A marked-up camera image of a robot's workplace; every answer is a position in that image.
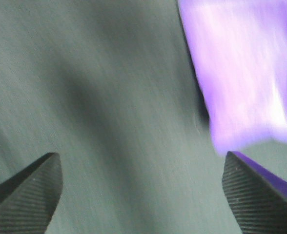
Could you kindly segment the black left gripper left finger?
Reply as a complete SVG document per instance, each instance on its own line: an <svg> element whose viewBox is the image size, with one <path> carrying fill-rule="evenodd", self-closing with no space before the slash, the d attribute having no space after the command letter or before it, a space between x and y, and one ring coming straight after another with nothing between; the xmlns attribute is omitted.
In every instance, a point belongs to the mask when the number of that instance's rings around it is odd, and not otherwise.
<svg viewBox="0 0 287 234"><path fill-rule="evenodd" d="M62 194L60 155L47 153L0 184L0 234L43 234Z"/></svg>

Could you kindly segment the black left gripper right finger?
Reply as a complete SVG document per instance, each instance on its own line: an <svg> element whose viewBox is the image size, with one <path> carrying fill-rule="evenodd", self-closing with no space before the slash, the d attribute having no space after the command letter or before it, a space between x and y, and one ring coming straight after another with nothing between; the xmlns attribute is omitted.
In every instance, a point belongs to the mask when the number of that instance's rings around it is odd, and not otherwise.
<svg viewBox="0 0 287 234"><path fill-rule="evenodd" d="M287 234L287 181L240 152L225 157L222 188L244 234Z"/></svg>

